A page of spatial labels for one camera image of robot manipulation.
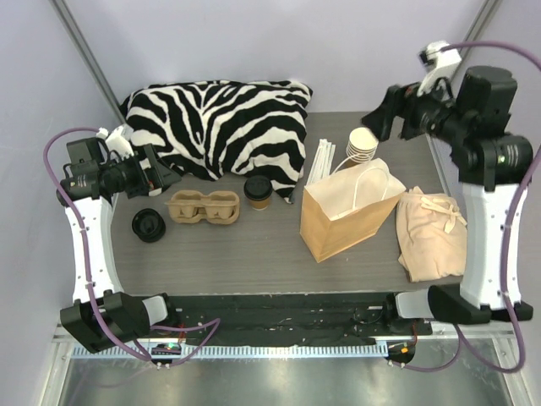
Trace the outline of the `cardboard cup carrier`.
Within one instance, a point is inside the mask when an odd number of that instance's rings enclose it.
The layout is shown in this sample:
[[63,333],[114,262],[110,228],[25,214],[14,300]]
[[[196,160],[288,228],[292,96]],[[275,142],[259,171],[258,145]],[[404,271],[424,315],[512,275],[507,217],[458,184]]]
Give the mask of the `cardboard cup carrier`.
[[233,191],[218,190],[204,195],[198,190],[179,190],[166,202],[170,218],[177,223],[230,225],[240,213],[240,198]]

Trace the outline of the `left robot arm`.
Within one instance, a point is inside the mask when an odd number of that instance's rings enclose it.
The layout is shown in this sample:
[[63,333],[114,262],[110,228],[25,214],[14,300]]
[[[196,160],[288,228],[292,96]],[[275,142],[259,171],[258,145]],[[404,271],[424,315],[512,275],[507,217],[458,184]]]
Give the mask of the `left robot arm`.
[[149,195],[168,188],[180,175],[158,157],[153,145],[123,154],[104,140],[86,138],[68,143],[58,200],[69,220],[75,257],[73,303],[60,312],[62,326],[89,352],[147,336],[161,337],[179,329],[180,317],[165,293],[148,298],[123,291],[112,249],[113,199]]

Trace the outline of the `single paper cup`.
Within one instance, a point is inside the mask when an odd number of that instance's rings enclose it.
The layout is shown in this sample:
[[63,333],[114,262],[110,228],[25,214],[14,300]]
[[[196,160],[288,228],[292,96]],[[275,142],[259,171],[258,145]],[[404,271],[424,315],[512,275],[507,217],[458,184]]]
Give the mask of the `single paper cup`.
[[271,203],[271,198],[270,197],[267,197],[266,199],[263,199],[263,200],[252,200],[252,199],[249,199],[249,204],[251,205],[251,207],[257,211],[262,211],[262,210],[265,210]]

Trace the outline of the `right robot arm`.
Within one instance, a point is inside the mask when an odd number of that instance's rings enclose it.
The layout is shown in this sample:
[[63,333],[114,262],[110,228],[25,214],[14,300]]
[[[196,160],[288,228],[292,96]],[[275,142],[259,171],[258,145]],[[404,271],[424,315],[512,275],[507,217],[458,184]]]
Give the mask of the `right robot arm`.
[[477,325],[533,318],[516,277],[517,229],[526,196],[520,186],[533,163],[531,143],[505,129],[516,90],[509,70],[474,66],[456,95],[445,76],[426,94],[420,83],[392,85],[382,103],[362,117],[380,141],[389,139],[395,118],[402,118],[401,139],[427,134],[448,144],[467,208],[462,281],[396,294],[381,314],[388,332],[404,332],[413,319]]

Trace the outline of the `brown paper bag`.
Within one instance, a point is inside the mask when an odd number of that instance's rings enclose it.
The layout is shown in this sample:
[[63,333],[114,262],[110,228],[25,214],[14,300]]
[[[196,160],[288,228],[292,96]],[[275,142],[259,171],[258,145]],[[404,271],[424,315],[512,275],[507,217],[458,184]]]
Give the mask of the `brown paper bag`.
[[376,235],[405,192],[380,158],[338,170],[304,187],[300,235],[321,263]]

